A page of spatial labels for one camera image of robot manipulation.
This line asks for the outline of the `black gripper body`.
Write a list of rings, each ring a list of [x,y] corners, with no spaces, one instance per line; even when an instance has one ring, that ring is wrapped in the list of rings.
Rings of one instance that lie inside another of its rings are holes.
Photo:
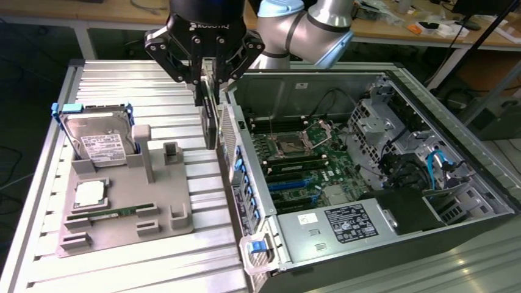
[[[194,23],[205,29],[225,30],[233,37],[244,37],[246,26],[244,23],[242,0],[180,0],[169,1],[169,16],[166,27],[176,23]]]

